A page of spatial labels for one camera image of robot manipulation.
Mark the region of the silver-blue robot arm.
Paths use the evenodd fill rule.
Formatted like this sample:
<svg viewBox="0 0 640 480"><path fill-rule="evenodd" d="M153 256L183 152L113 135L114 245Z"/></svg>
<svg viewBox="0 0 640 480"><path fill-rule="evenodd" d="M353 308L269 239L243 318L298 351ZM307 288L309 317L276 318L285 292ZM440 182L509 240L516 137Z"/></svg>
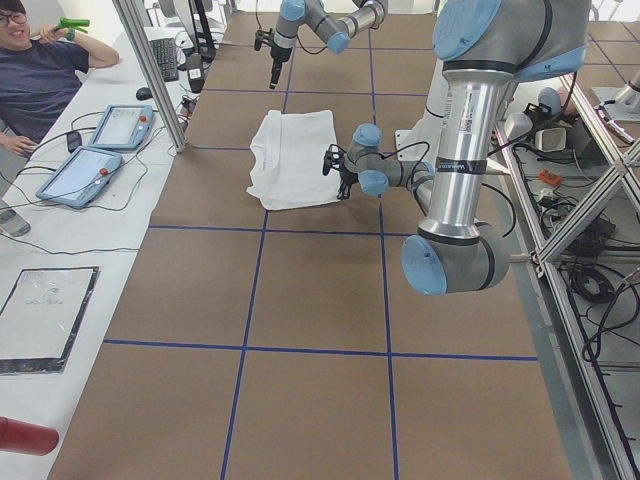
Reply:
<svg viewBox="0 0 640 480"><path fill-rule="evenodd" d="M331 52L340 54L360 32L378 28L388 13L387 1L354 1L354 4L358 7L356 11L334 19L325 10L322 1L282 1L275 28L268 31L258 29L254 37L256 51L263 46L270 48L272 67L269 88L276 88L302 25L307 25Z"/></svg>
<svg viewBox="0 0 640 480"><path fill-rule="evenodd" d="M423 211L404 242L408 283L425 295L479 291L498 284L509 257L496 229L476 217L492 131L508 91L524 82L574 72L586 56L586 1L450 1L436 21L434 51L446 82L444 110L418 142L414 161L378 149L381 132L359 126L347 149L330 147L325 171L337 171L339 195L352 185L378 196L402 186Z"/></svg>

